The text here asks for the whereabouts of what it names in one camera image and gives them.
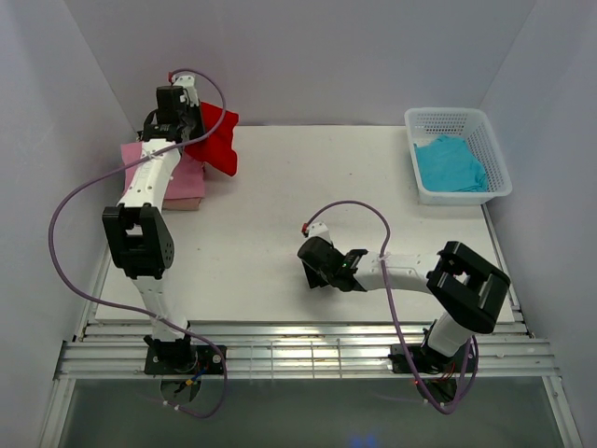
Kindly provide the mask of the red t shirt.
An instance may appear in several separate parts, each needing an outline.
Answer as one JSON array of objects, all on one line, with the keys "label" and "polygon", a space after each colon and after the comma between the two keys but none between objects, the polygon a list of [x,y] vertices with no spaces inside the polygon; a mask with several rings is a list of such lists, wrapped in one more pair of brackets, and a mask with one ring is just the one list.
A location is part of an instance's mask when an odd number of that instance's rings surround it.
[{"label": "red t shirt", "polygon": [[204,141],[186,147],[185,152],[192,159],[208,163],[225,175],[235,176],[238,171],[238,155],[232,143],[239,120],[237,113],[227,111],[213,134]]}]

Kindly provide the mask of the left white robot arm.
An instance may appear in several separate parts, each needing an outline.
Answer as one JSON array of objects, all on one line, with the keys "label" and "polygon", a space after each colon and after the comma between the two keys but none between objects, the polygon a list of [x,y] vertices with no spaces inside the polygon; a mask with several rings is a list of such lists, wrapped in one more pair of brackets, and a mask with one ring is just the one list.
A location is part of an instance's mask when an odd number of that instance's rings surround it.
[{"label": "left white robot arm", "polygon": [[190,77],[158,87],[156,97],[157,108],[146,117],[141,134],[140,157],[145,161],[134,167],[118,204],[105,208],[102,222],[114,265],[132,281],[153,320],[146,344],[159,363],[184,373],[196,366],[198,351],[185,333],[187,319],[165,294],[174,239],[161,213],[183,149],[164,149],[201,136],[204,126]]}]

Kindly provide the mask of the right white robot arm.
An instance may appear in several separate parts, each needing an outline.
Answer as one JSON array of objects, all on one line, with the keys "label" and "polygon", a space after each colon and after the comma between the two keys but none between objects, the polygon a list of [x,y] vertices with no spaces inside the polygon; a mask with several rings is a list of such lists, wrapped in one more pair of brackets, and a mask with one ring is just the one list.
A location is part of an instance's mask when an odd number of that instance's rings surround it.
[{"label": "right white robot arm", "polygon": [[390,289],[428,294],[444,312],[425,334],[423,364],[442,371],[477,334],[493,332],[511,280],[463,243],[449,241],[435,255],[382,256],[366,249],[341,253],[314,236],[298,250],[310,288],[342,292]]}]

